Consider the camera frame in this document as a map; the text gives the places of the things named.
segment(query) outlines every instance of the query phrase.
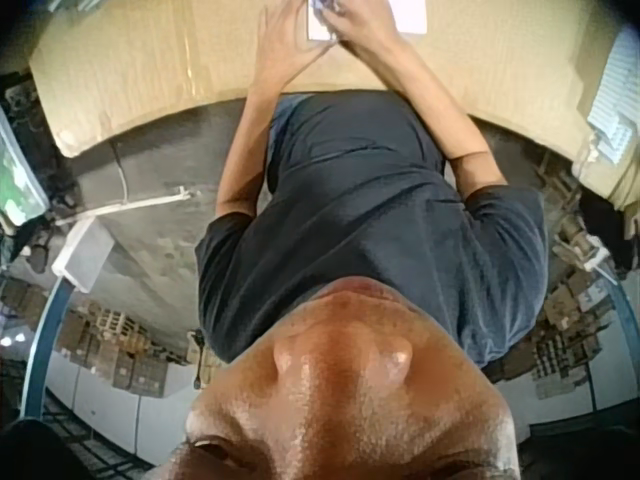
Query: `lip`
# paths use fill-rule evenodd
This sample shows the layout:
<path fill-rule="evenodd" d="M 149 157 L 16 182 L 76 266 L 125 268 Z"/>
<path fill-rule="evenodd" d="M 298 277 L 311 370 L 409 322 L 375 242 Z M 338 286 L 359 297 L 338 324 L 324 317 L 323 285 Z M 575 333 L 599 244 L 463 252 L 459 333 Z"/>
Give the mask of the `lip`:
<path fill-rule="evenodd" d="M 386 285 L 367 277 L 345 277 L 330 283 L 310 300 L 320 300 L 342 292 L 351 292 L 378 300 L 388 300 L 406 305 L 408 303 L 398 292 Z"/>

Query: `t-shirt sleeve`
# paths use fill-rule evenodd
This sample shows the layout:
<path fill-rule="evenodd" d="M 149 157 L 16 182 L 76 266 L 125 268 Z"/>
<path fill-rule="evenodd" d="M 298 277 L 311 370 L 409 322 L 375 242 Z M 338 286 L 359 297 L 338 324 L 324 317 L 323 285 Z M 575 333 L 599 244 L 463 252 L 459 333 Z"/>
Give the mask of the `t-shirt sleeve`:
<path fill-rule="evenodd" d="M 478 278 L 487 286 L 479 328 L 488 333 L 491 345 L 477 352 L 486 362 L 506 353 L 535 325 L 547 291 L 547 231 L 536 190 L 486 187 L 465 203 L 489 265 Z"/>
<path fill-rule="evenodd" d="M 220 298 L 224 296 L 223 290 L 236 248 L 252 220 L 251 216 L 240 212 L 216 218 L 196 246 L 200 324 L 207 338 L 213 331 L 216 311 Z"/>

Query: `eye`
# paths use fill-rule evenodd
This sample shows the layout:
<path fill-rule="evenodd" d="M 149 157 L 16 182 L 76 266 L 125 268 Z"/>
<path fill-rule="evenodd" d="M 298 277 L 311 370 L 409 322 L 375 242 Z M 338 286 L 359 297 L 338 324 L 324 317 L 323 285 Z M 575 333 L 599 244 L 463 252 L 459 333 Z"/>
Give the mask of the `eye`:
<path fill-rule="evenodd" d="M 214 458 L 220 463 L 234 468 L 247 468 L 247 465 L 240 461 L 236 455 L 230 452 L 230 447 L 225 445 L 223 439 L 199 440 L 193 446 L 202 453 Z"/>

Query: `white sheet of paper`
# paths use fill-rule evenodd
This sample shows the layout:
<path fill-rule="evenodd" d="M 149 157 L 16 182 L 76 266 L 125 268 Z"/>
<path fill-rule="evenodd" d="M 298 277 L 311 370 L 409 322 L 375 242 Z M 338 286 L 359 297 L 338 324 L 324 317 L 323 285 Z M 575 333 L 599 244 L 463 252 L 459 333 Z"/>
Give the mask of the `white sheet of paper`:
<path fill-rule="evenodd" d="M 396 26 L 402 33 L 427 33 L 427 4 L 425 0 L 389 0 Z M 331 40 L 329 29 L 320 23 L 313 11 L 313 0 L 307 0 L 307 32 L 309 40 Z"/>

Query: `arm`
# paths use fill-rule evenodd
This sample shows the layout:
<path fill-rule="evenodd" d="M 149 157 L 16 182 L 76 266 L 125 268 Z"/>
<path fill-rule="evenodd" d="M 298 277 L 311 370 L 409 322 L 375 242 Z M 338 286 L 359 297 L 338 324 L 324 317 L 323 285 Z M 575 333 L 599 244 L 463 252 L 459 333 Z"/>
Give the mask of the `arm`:
<path fill-rule="evenodd" d="M 242 212 L 255 217 L 264 180 L 269 125 L 278 95 L 249 92 L 222 171 L 216 217 Z"/>
<path fill-rule="evenodd" d="M 451 163 L 466 199 L 489 185 L 505 185 L 484 137 L 418 53 L 398 33 L 388 0 L 341 0 L 326 21 L 355 54 L 402 92 Z"/>
<path fill-rule="evenodd" d="M 0 226 L 4 234 L 8 237 L 15 236 L 17 228 L 2 210 L 0 210 Z"/>
<path fill-rule="evenodd" d="M 216 217 L 232 212 L 256 216 L 269 127 L 278 97 L 289 82 L 331 47 L 298 46 L 298 14 L 305 5 L 305 0 L 281 0 L 262 12 L 254 79 L 222 172 Z"/>

